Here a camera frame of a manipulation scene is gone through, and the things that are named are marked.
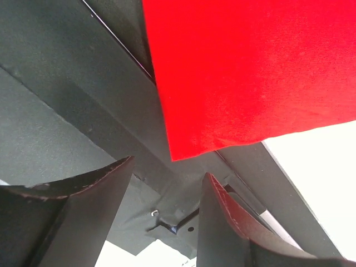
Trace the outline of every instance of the red fabric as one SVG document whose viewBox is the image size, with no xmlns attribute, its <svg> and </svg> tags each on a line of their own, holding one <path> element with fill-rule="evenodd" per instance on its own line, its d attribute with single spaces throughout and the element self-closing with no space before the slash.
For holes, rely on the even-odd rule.
<svg viewBox="0 0 356 267">
<path fill-rule="evenodd" d="M 144 0 L 144 11 L 173 160 L 356 120 L 355 0 Z"/>
</svg>

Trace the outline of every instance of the red cloth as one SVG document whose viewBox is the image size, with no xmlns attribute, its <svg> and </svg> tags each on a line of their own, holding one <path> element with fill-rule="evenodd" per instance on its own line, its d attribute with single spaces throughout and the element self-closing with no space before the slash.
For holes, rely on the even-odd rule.
<svg viewBox="0 0 356 267">
<path fill-rule="evenodd" d="M 144 12 L 173 160 L 356 120 L 355 0 L 144 0 Z"/>
</svg>

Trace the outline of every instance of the red towel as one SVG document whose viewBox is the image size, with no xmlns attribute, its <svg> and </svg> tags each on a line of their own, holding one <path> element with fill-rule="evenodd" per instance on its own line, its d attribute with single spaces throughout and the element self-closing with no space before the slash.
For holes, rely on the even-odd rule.
<svg viewBox="0 0 356 267">
<path fill-rule="evenodd" d="M 355 0 L 144 0 L 144 11 L 173 160 L 356 120 Z"/>
</svg>

